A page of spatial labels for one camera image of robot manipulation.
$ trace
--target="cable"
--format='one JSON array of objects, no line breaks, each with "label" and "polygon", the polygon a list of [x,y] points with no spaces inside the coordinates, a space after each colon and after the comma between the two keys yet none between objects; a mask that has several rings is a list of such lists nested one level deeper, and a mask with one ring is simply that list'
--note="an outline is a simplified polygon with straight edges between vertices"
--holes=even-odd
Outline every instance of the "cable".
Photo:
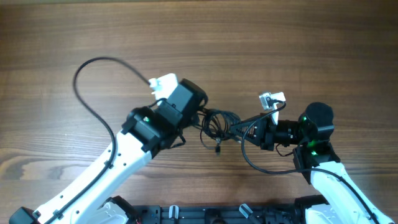
[{"label": "cable", "polygon": [[285,157],[285,156],[290,156],[291,154],[293,154],[293,152],[290,152],[290,153],[287,153],[287,154],[282,155],[282,154],[279,152],[279,150],[278,150],[278,146],[280,146],[280,144],[276,145],[276,146],[275,146],[275,149],[276,149],[276,151],[278,152],[278,154],[279,154],[280,156]]},{"label": "cable", "polygon": [[[234,134],[229,132],[229,129],[232,125],[238,124],[241,121],[238,115],[230,111],[206,108],[203,108],[201,112],[202,113],[198,113],[198,115],[203,116],[201,126],[196,125],[194,127],[200,130],[200,141],[207,149],[214,149],[215,147],[208,147],[203,142],[203,133],[216,141],[216,147],[219,147],[222,141],[226,141],[235,137]],[[222,117],[224,125],[221,124],[218,116]]]},{"label": "cable", "polygon": [[359,202],[361,202],[362,206],[365,208],[365,210],[367,211],[367,213],[371,216],[371,219],[375,222],[375,224],[379,224],[379,221],[377,220],[376,215],[371,211],[371,209],[368,207],[368,205],[365,203],[365,201],[362,199],[362,197],[359,195],[359,193],[357,193],[357,191],[353,188],[353,186],[351,186],[343,177],[330,172],[328,170],[324,170],[324,169],[318,169],[318,168],[310,168],[310,169],[294,169],[294,170],[285,170],[285,171],[269,171],[269,170],[265,170],[262,169],[256,165],[254,165],[248,158],[248,156],[246,155],[246,151],[244,150],[244,140],[246,135],[248,134],[249,130],[251,129],[251,127],[253,127],[258,121],[270,116],[273,113],[276,113],[282,109],[284,109],[286,107],[286,102],[284,101],[280,101],[280,100],[276,100],[276,102],[278,103],[283,103],[283,105],[280,108],[277,108],[274,111],[271,111],[267,114],[265,114],[264,116],[262,116],[261,118],[255,120],[252,124],[250,124],[250,126],[248,127],[248,129],[246,130],[246,132],[243,134],[242,137],[242,143],[241,143],[241,150],[242,150],[242,154],[244,159],[246,160],[246,162],[253,167],[254,169],[263,172],[265,174],[271,174],[271,175],[281,175],[281,174],[291,174],[291,173],[304,173],[304,172],[311,172],[311,171],[317,171],[317,172],[323,172],[329,175],[332,175],[333,177],[336,177],[339,181],[341,181],[342,183],[345,184],[345,186],[347,186],[350,191],[352,191],[352,193],[354,193],[354,195],[356,196],[356,198],[359,200]]},{"label": "cable", "polygon": [[105,163],[104,168],[101,170],[101,172],[99,172],[99,174],[83,189],[81,190],[81,192],[79,192],[78,194],[76,194],[76,196],[74,196],[68,203],[66,203],[60,210],[55,211],[53,214],[54,216],[51,217],[49,220],[47,220],[45,222],[45,224],[51,223],[53,222],[56,218],[61,217],[62,213],[68,209],[69,206],[71,206],[73,203],[75,203],[88,189],[90,189],[100,178],[101,176],[106,172],[106,170],[108,170],[111,166],[112,166],[112,162],[113,159],[115,157],[116,154],[116,138],[112,132],[111,127],[109,127],[109,125],[106,123],[106,121],[97,113],[95,112],[92,108],[90,108],[90,106],[88,106],[88,104],[83,100],[83,98],[80,96],[78,88],[77,88],[77,78],[79,76],[80,71],[87,66],[89,63],[91,62],[95,62],[98,60],[111,60],[117,63],[120,63],[121,65],[124,65],[125,67],[127,67],[128,69],[130,69],[130,71],[132,71],[133,73],[135,73],[142,81],[144,81],[146,84],[150,85],[150,83],[148,82],[148,80],[145,79],[145,77],[143,75],[141,75],[141,73],[139,73],[134,67],[132,67],[131,65],[129,65],[128,63],[118,59],[118,58],[112,58],[112,57],[96,57],[93,59],[90,59],[88,61],[86,61],[85,63],[83,63],[82,65],[80,65],[80,67],[78,68],[78,70],[75,72],[75,76],[73,77],[73,91],[78,99],[78,101],[95,117],[97,118],[101,124],[103,124],[103,126],[106,128],[106,130],[108,131],[109,135],[111,136],[111,140],[112,140],[112,151],[111,151],[111,156],[109,157],[109,160]]}]

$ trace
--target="wooden surface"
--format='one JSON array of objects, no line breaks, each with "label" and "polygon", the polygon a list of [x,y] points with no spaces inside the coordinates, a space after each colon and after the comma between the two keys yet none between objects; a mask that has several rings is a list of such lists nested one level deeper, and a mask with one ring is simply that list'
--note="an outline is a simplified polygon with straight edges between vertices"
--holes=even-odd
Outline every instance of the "wooden surface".
[{"label": "wooden surface", "polygon": [[[72,93],[74,71],[100,55],[122,58],[148,78],[190,79],[207,92],[210,108],[242,118],[262,112],[258,93],[266,90],[285,93],[280,119],[297,119],[313,101],[329,104],[336,153],[368,198],[398,220],[397,15],[394,1],[3,6],[0,222],[55,196],[109,144]],[[131,109],[154,100],[111,62],[90,65],[79,82],[115,131]],[[161,152],[115,195],[133,205],[238,205],[317,194],[300,174],[253,170],[234,142],[216,157],[198,134],[187,130],[186,146]],[[248,153],[261,167],[294,167],[276,152]]]}]

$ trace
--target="robotic arm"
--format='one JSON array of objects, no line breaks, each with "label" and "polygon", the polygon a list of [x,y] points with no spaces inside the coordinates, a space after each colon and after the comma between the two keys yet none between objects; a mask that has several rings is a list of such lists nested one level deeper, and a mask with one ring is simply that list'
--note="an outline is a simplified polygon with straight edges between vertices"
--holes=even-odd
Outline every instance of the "robotic arm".
[{"label": "robotic arm", "polygon": [[[155,90],[158,108],[155,104],[136,108],[130,112],[122,130],[116,135],[116,156],[109,160],[112,144],[64,191],[59,193],[37,210],[21,207],[9,220],[13,224],[26,223],[141,223],[126,212],[126,207],[117,206],[106,199],[135,171],[145,166],[163,149],[181,146],[184,128],[197,120],[197,111],[207,102],[205,92],[188,80],[177,83],[177,77],[169,74],[149,80]],[[285,101],[283,93],[260,95],[265,110],[276,110],[276,101]],[[382,214],[348,177],[344,166],[334,153],[329,142],[334,130],[333,112],[323,103],[312,103],[298,121],[278,121],[278,112],[265,119],[260,116],[232,125],[231,133],[245,137],[261,149],[273,150],[274,144],[288,146],[296,144],[293,151],[296,169],[323,169],[345,179],[358,194],[335,176],[319,171],[302,172],[327,199],[328,203],[313,203],[302,207],[300,223],[393,223]],[[180,137],[181,143],[174,144]],[[75,195],[82,191],[104,166],[111,162],[109,169],[78,200],[62,213],[59,210]],[[364,203],[371,209],[369,213]],[[262,223],[252,215],[250,208],[241,207],[241,213],[253,223]],[[170,210],[170,220],[178,219],[178,210]]]}]

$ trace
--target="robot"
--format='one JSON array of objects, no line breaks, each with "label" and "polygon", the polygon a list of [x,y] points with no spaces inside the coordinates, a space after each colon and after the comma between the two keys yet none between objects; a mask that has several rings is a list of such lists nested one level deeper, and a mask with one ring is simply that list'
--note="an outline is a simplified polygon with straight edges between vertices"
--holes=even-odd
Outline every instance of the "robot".
[{"label": "robot", "polygon": [[[83,101],[76,87],[80,70],[97,60],[112,60],[126,66],[150,85],[156,98],[152,105],[133,109],[116,137]],[[297,121],[282,121],[278,115],[286,106],[284,94],[263,93],[259,99],[269,112],[240,121],[233,113],[211,114],[211,110],[205,109],[206,93],[189,80],[178,82],[174,74],[146,80],[126,62],[109,57],[84,63],[75,74],[73,87],[83,106],[105,123],[112,143],[65,190],[36,210],[21,207],[9,219],[10,224],[394,223],[360,191],[335,154],[330,142],[334,130],[333,110],[324,103],[309,104]],[[232,117],[226,121],[226,131],[219,135],[214,128],[204,129],[206,122],[217,114]],[[185,144],[183,130],[200,127],[198,115],[203,116],[201,134],[204,132],[216,140],[216,152],[220,152],[221,141],[234,139],[241,143],[243,156],[254,169],[273,175],[299,172],[321,195],[297,198],[292,204],[255,207],[246,204],[238,207],[133,206],[120,196],[109,197],[161,150]],[[296,145],[288,154],[294,156],[296,169],[268,171],[257,167],[245,153],[245,141],[268,151],[273,151],[275,144]]]}]

